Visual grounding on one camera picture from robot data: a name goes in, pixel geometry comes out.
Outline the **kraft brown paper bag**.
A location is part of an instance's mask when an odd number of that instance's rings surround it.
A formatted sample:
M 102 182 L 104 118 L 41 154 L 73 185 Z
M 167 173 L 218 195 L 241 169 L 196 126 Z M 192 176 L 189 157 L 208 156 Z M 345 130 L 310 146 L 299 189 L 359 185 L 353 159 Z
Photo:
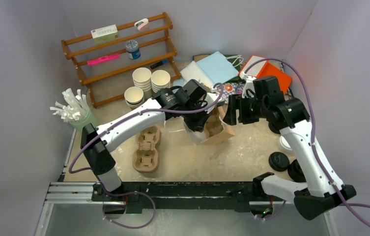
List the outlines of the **kraft brown paper bag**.
M 223 131 L 218 135 L 207 138 L 204 133 L 204 130 L 202 132 L 191 131 L 186 127 L 183 117 L 180 117 L 183 126 L 183 128 L 181 128 L 180 131 L 185 131 L 187 136 L 190 138 L 194 145 L 211 146 L 227 141 L 228 139 L 234 136 L 234 131 L 230 125 L 227 125 L 222 121 L 223 117 L 225 116 L 224 109 L 222 107 L 217 107 L 217 109 L 220 112 L 220 121 L 222 122 L 224 128 Z

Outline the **orange paper bag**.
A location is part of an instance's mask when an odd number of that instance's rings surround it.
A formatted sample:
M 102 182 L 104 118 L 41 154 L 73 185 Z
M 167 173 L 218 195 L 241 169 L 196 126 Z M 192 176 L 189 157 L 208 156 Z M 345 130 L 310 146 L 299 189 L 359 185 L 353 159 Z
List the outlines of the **orange paper bag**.
M 243 78 L 243 73 L 251 64 L 261 59 L 264 59 L 264 57 L 252 55 L 240 69 L 238 73 L 240 78 Z M 256 78 L 262 78 L 266 76 L 277 77 L 280 89 L 284 92 L 284 94 L 287 94 L 292 82 L 292 78 L 284 72 L 283 64 L 278 61 L 262 61 L 253 66 L 247 74 Z

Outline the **brown pulp cup carrier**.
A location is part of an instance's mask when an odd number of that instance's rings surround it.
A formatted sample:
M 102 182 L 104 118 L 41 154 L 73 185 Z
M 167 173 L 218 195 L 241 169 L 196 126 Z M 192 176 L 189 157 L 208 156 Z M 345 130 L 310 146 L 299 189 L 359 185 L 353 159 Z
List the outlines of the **brown pulp cup carrier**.
M 154 125 L 135 136 L 138 148 L 133 153 L 133 168 L 139 173 L 151 173 L 159 167 L 160 155 L 157 148 L 161 142 L 161 130 Z

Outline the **white paper cup stack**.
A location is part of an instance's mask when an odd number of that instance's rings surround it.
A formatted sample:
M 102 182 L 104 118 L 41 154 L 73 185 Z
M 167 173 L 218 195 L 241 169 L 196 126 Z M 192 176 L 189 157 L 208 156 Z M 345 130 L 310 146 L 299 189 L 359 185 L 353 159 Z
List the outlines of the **white paper cup stack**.
M 132 73 L 133 83 L 136 87 L 141 88 L 145 99 L 152 96 L 152 72 L 145 67 L 137 68 Z

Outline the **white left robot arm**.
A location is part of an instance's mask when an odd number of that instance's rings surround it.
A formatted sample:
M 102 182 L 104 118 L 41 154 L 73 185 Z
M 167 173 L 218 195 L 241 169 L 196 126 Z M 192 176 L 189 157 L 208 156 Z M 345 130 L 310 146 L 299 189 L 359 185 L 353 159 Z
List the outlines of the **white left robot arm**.
M 84 155 L 93 174 L 104 187 L 104 195 L 110 201 L 122 197 L 121 178 L 115 169 L 111 155 L 119 145 L 141 131 L 170 118 L 182 117 L 187 129 L 202 132 L 210 113 L 224 104 L 221 83 L 206 90 L 196 80 L 183 86 L 163 88 L 142 105 L 129 113 L 98 127 L 86 125 L 82 130 L 82 144 L 79 154 Z

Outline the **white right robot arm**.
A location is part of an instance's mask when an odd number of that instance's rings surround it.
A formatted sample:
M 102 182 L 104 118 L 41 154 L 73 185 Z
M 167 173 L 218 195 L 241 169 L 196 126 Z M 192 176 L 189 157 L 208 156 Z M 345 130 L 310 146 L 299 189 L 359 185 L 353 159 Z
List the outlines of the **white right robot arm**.
M 356 196 L 355 188 L 344 184 L 326 159 L 303 102 L 298 98 L 286 100 L 274 76 L 247 81 L 246 85 L 248 92 L 228 97 L 223 121 L 228 125 L 251 124 L 265 118 L 286 139 L 305 177 L 298 183 L 273 173 L 262 174 L 253 180 L 253 196 L 264 200 L 271 195 L 291 202 L 306 220 Z

